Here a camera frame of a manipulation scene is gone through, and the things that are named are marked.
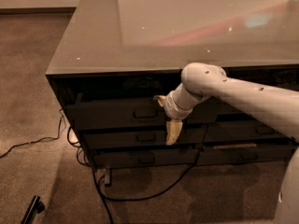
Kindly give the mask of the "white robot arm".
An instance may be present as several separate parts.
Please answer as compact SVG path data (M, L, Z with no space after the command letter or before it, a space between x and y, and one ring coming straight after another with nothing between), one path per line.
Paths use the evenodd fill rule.
M155 100L169 117L166 143L176 143L182 121L196 105L210 97L252 116L299 144L299 92L226 76L217 66L190 63L181 72L181 83ZM288 164L278 195L274 224L299 224L299 148Z

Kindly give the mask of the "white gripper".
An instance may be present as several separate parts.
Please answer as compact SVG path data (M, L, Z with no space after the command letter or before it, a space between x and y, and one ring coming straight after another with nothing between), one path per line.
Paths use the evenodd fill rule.
M168 146L174 145L182 130L183 122L193 110L193 99L186 90L170 91L166 97L155 95L153 97L160 107L164 107L166 115L171 119L166 123L166 141Z

